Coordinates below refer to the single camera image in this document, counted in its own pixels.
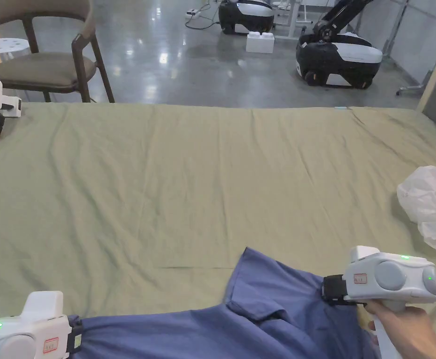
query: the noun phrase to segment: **concrete floor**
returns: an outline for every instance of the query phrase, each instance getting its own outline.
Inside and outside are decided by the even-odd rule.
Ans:
[[[226,36],[219,25],[202,31],[186,28],[185,11],[205,2],[94,1],[97,37],[117,102],[241,108],[417,105],[419,95],[395,96],[408,81],[389,61],[366,91],[310,87],[296,72],[296,41],[277,40],[273,54],[253,54],[245,52],[246,37]],[[212,2],[203,15],[212,17],[216,6]],[[191,24],[209,23],[197,19]],[[70,51],[80,28],[78,21],[59,18],[37,18],[34,24],[40,51]],[[0,37],[25,38],[21,23],[0,26]],[[85,55],[94,58],[91,48]],[[89,85],[96,101],[106,101],[99,74]],[[29,97],[43,101],[39,93]],[[80,101],[80,97],[57,94],[55,100]]]

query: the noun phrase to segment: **human hand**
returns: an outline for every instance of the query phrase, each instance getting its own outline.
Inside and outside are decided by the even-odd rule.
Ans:
[[[423,309],[406,307],[405,311],[394,313],[378,301],[368,302],[365,309],[378,317],[403,359],[436,359],[436,333]],[[374,322],[368,326],[376,330]]]

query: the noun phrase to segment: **blue cloth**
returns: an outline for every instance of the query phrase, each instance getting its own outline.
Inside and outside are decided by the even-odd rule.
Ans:
[[[246,248],[223,304],[83,319],[76,359],[375,359],[355,307],[321,300],[322,278]]]

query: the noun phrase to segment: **red label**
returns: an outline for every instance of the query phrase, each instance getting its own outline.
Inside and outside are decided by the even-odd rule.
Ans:
[[[367,284],[367,275],[365,273],[355,274],[355,284]]]
[[[54,352],[58,349],[58,337],[45,340],[43,344],[43,354]]]

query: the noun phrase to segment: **wooden chair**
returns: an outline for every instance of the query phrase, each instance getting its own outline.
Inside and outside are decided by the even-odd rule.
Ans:
[[[88,81],[98,68],[106,95],[115,102],[95,35],[91,0],[0,0],[0,25],[21,20],[32,54],[0,63],[0,80],[4,88],[43,92],[46,102],[50,93],[78,91],[83,102],[90,102]],[[72,41],[72,53],[38,52],[32,20],[39,16],[78,19],[84,22],[81,32]],[[89,43],[96,62],[83,56]]]

